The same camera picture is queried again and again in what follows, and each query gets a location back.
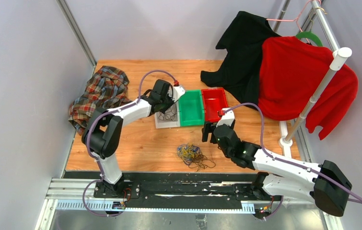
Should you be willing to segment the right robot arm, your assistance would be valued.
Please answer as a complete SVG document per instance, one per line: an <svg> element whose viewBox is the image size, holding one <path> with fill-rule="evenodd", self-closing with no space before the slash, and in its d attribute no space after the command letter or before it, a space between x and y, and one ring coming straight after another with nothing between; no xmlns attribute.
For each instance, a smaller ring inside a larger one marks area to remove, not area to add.
<svg viewBox="0 0 362 230"><path fill-rule="evenodd" d="M252 183L252 195L288 196L313 202L320 210L342 217L349 199L351 182L332 161L322 164L265 153L260 145L241 140L234 125L205 122L202 141L218 145L224 156L241 168L258 170Z"/></svg>

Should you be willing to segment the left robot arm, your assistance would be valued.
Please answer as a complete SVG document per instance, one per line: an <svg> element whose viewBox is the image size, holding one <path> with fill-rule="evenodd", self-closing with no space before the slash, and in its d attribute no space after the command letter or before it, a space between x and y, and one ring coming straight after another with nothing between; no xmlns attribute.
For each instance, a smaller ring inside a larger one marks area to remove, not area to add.
<svg viewBox="0 0 362 230"><path fill-rule="evenodd" d="M111 197L118 198L124 193L124 185L119 182L122 171L116 157L122 128L157 112L167 111L185 93L185 88L177 81L171 84L157 80L152 89L126 105L113 109L97 108L94 111L82 135L82 142L89 156L98 164L101 182L107 183L105 190Z"/></svg>

